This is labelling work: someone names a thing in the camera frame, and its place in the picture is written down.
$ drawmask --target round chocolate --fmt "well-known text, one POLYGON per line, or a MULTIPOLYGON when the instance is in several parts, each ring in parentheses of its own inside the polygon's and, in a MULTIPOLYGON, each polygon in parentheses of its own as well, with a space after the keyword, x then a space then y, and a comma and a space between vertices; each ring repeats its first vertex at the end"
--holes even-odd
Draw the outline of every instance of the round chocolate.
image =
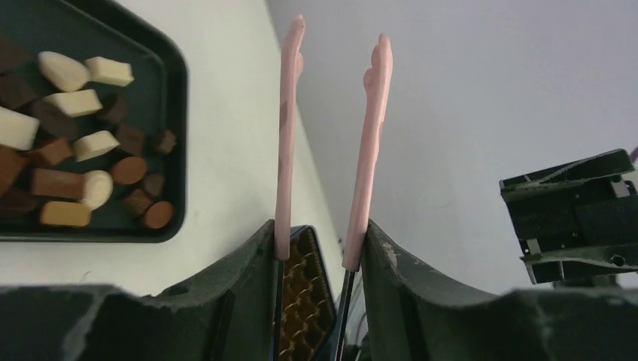
POLYGON ((151 205, 142 217, 142 225, 150 229, 160 229, 173 218, 173 205, 166 201, 151 205))
POLYGON ((139 156, 129 156, 115 163, 111 169, 116 184, 135 184, 146 174, 146 162, 139 156))

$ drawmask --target dark green tray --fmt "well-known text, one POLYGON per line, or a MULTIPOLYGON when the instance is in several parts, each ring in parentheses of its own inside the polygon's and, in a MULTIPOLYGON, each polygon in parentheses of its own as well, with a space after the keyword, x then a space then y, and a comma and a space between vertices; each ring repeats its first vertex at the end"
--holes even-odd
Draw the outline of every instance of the dark green tray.
MULTIPOLYGON (((20 220, 0 222, 0 241, 159 243, 175 235, 186 213, 187 184, 187 67, 179 49, 163 33, 108 0, 0 0, 0 32, 33 55, 31 62, 14 72, 24 75, 41 96, 56 93, 38 71, 36 57, 41 51, 55 51, 81 62, 103 56, 130 63, 135 81, 129 86, 88 83, 84 89, 95 89, 100 97, 120 91, 129 100, 131 112, 124 121, 146 133, 144 158, 149 172, 164 174, 161 199, 175 206, 169 225, 157 231, 143 229, 119 202, 134 187, 116 186, 109 201, 93 212, 87 227, 42 226, 38 210, 20 220), (149 147, 150 137, 161 129, 170 129, 178 139, 168 156, 159 156, 149 147)), ((113 130, 93 116, 75 119, 80 137, 101 129, 113 130)), ((122 157, 113 151, 80 163, 70 159, 56 169, 76 173, 108 170, 122 157)), ((30 171, 20 176, 19 188, 29 188, 30 171)))

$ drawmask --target white surface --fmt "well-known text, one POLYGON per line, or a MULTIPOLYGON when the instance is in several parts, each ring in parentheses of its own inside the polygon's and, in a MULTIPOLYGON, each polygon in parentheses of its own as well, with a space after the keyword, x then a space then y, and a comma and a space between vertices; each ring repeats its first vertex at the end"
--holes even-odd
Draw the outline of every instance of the white surface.
POLYGON ((379 32, 394 72, 372 219, 460 281, 528 287, 500 179, 638 142, 638 3, 270 0, 306 21, 299 108, 340 235, 379 32))
MULTIPOLYGON (((115 283, 157 294, 235 250, 275 213, 279 47, 257 0, 122 1, 180 47, 190 71, 188 212, 164 244, 0 244, 0 284, 115 283)), ((330 284, 340 251, 303 127, 295 225, 317 227, 330 284)))

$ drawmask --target white table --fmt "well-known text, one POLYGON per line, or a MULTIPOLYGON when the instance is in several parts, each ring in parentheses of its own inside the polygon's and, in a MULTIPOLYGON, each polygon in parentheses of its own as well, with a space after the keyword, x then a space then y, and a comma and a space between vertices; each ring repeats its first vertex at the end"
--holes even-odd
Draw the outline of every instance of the white table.
MULTIPOLYGON (((265 3, 121 3, 165 32, 189 68, 184 225, 163 244, 0 244, 0 284, 110 283, 157 294, 235 250, 275 213, 280 56, 265 3)), ((340 290, 336 231, 299 121, 296 129, 293 225, 317 228, 340 290)))

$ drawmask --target rectangular chocolate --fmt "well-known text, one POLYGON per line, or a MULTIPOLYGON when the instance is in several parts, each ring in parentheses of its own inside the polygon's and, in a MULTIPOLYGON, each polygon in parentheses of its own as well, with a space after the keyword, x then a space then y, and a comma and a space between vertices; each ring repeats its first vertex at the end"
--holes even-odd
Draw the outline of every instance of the rectangular chocolate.
POLYGON ((60 164, 67 158, 71 158, 73 150, 66 139, 57 138, 27 152, 26 155, 36 167, 50 168, 60 164))
POLYGON ((20 218, 38 207, 38 201, 30 194, 17 188, 9 190, 0 197, 0 219, 13 220, 20 218))
POLYGON ((31 55, 9 37, 0 33, 0 73, 17 67, 31 59, 31 55))
POLYGON ((84 198, 84 174, 36 168, 33 170, 31 194, 67 199, 84 198))
POLYGON ((115 138, 120 142, 118 149, 125 153, 132 156, 141 156, 142 151, 144 151, 144 139, 146 135, 143 131, 129 124, 121 123, 120 126, 117 127, 115 138))
POLYGON ((8 147, 0 146, 0 196, 14 184, 25 165, 25 158, 8 147))

